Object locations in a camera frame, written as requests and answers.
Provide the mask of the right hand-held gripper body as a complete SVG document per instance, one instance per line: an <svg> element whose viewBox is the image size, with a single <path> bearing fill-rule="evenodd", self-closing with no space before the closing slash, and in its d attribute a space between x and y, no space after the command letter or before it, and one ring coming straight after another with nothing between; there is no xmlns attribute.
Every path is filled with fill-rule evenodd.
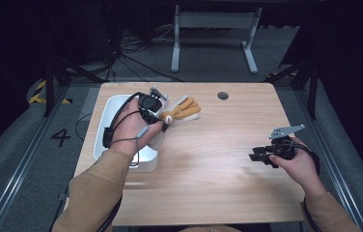
<svg viewBox="0 0 363 232"><path fill-rule="evenodd" d="M269 136L271 145L266 147L266 151L284 159L292 160L295 157L294 148L296 143L290 138L290 134L301 131L305 128L303 124L299 126L274 128Z"/></svg>

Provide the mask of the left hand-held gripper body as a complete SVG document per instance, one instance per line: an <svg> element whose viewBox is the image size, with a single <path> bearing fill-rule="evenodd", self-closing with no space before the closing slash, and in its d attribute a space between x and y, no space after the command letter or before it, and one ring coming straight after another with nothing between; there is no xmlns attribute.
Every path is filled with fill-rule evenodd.
<svg viewBox="0 0 363 232"><path fill-rule="evenodd" d="M156 123L159 111L164 107L168 97L163 95L155 86L150 89L148 94L138 94L139 112L142 119L148 124Z"/></svg>

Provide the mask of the person's left hand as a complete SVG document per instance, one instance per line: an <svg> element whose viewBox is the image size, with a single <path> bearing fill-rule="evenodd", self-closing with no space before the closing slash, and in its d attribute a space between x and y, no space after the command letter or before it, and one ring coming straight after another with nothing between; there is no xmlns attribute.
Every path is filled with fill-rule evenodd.
<svg viewBox="0 0 363 232"><path fill-rule="evenodd" d="M125 153L131 160L162 129L162 123L148 125L138 112L138 100L133 99L120 113L111 149Z"/></svg>

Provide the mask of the person's right hand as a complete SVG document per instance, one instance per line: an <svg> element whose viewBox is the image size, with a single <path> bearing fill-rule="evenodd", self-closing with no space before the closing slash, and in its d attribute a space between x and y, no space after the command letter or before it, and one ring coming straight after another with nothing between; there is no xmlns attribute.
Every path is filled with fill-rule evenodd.
<svg viewBox="0 0 363 232"><path fill-rule="evenodd" d="M282 167L295 182L301 185L307 200L326 193L314 161L306 151L296 149L295 157L291 160L282 159L276 155L270 155L269 159Z"/></svg>

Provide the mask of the white tray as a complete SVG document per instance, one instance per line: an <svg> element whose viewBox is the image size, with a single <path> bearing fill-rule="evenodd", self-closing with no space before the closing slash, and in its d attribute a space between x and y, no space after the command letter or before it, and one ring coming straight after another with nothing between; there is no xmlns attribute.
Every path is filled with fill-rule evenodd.
<svg viewBox="0 0 363 232"><path fill-rule="evenodd" d="M98 160L106 148L102 144L104 129L108 128L120 107L129 98L129 95L115 95L111 97L101 114L101 119L98 126L98 132L94 146L94 158ZM129 167L130 172L152 172L156 170L158 165L158 151L145 146L134 156L134 159Z"/></svg>

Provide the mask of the black metal stand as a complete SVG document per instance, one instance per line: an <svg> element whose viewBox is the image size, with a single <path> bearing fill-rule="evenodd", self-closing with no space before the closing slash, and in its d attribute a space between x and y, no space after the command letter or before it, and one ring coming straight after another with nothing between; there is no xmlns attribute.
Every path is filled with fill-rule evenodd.
<svg viewBox="0 0 363 232"><path fill-rule="evenodd" d="M71 84L71 75L67 69L71 69L79 73L94 83L105 83L105 80L97 77L91 72L86 71L68 59L56 56L49 58L45 66L46 108L44 117L47 117L52 112L56 103L54 95L54 80L57 80L59 85L62 87L69 87Z"/></svg>
<svg viewBox="0 0 363 232"><path fill-rule="evenodd" d="M309 84L307 111L311 118L316 120L316 99L319 80L319 62L316 59L309 59L298 64L289 66L278 73L269 73L265 82L275 83L276 81L295 73L291 87L293 90L302 90L306 84Z"/></svg>

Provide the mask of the white metal frame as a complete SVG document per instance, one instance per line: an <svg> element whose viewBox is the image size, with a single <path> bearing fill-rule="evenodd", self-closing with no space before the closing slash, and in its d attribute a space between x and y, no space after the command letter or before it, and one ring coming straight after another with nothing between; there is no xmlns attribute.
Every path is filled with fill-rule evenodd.
<svg viewBox="0 0 363 232"><path fill-rule="evenodd" d="M261 19L262 10L262 8L257 8L252 13L184 12L181 10L181 5L176 5L173 25L174 46L171 71L176 73L179 70L181 56L180 30L182 28L227 28L248 30L248 39L241 43L241 48L250 72L257 73L258 67L251 47Z"/></svg>

